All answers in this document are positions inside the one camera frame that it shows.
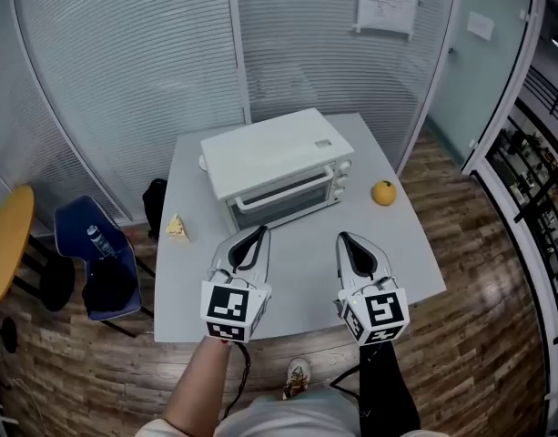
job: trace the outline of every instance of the water bottle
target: water bottle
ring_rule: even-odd
[[[100,251],[100,253],[105,258],[114,258],[117,254],[115,250],[111,246],[111,244],[107,241],[107,239],[103,236],[103,234],[98,230],[96,225],[91,225],[88,227],[86,234],[96,246],[96,248]]]

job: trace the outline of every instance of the black cable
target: black cable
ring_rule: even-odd
[[[229,404],[228,407],[226,408],[226,410],[224,411],[224,417],[222,418],[223,420],[228,418],[228,413],[230,412],[230,409],[240,399],[240,396],[242,395],[242,392],[244,391],[244,387],[246,386],[246,380],[247,380],[247,378],[249,377],[249,374],[250,374],[250,355],[249,355],[249,351],[244,346],[244,343],[236,343],[236,345],[238,345],[238,347],[240,348],[240,351],[242,351],[242,354],[244,355],[244,371],[242,372],[242,382],[240,383],[240,385],[238,387],[238,395],[236,396],[234,401],[231,404]]]
[[[357,366],[353,366],[351,369],[347,369],[345,372],[343,372],[337,379],[335,379],[334,381],[332,381],[330,383],[330,387],[335,389],[335,390],[339,390],[342,391],[343,393],[347,393],[348,395],[351,395],[353,398],[355,398],[358,403],[360,402],[360,396],[357,393],[354,393],[353,391],[349,391],[347,389],[344,389],[343,387],[340,387],[338,385],[339,382],[341,382],[343,379],[345,379],[347,376],[353,374],[354,372],[357,372],[360,370],[361,368],[361,359],[363,358],[363,361],[366,365],[366,367],[368,366],[368,363],[371,362],[371,360],[373,359],[373,357],[378,354],[378,351],[381,350],[382,347],[382,343],[376,343],[375,345],[367,345],[367,346],[363,346],[360,348],[360,364],[358,364]]]
[[[357,372],[359,370],[360,370],[360,365],[359,364],[357,366],[353,366],[351,369],[347,369],[337,379],[335,379],[332,383],[330,383],[330,387],[335,389],[335,390],[343,391],[343,393],[347,393],[348,395],[351,395],[359,403],[360,402],[360,396],[357,393],[354,393],[353,391],[346,390],[343,387],[340,387],[338,385],[338,383],[341,382],[343,379],[345,379],[347,376],[349,376],[349,375],[351,375],[354,372]]]

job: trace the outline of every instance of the chair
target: chair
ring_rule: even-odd
[[[102,257],[86,233],[86,230],[91,225],[96,225],[100,233],[113,247],[118,260],[123,264],[123,270],[128,270],[129,274],[137,280],[137,289],[122,310],[93,310],[89,312],[88,318],[99,320],[108,327],[118,330],[131,338],[135,338],[136,335],[118,327],[114,323],[109,322],[109,320],[126,316],[138,310],[141,310],[153,319],[153,313],[143,307],[141,290],[138,284],[137,264],[154,278],[155,272],[135,256],[135,251],[123,231],[98,203],[90,196],[81,196],[56,210],[54,214],[54,229],[58,254],[69,258],[82,259],[85,262],[86,282],[89,280],[91,263]]]

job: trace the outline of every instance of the gray table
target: gray table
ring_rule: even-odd
[[[343,322],[332,303],[341,288],[335,238],[343,230],[362,235],[387,254],[408,302],[444,291],[441,272],[421,224],[380,146],[358,114],[327,119],[355,149],[346,194],[341,203],[271,231],[269,308],[254,338],[279,337],[324,329]],[[206,332],[199,317],[200,281],[218,244],[229,236],[208,174],[198,167],[199,142],[234,127],[178,137],[171,161],[157,253],[155,340],[200,341]],[[392,181],[398,198],[390,207],[371,200],[370,189]],[[190,243],[167,235],[174,213],[183,218]]]

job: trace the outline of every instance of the paper sign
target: paper sign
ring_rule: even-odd
[[[358,27],[410,34],[418,0],[360,0]]]
[[[467,31],[471,31],[473,34],[485,40],[491,40],[494,26],[495,22],[491,18],[475,13],[474,11],[469,13]]]

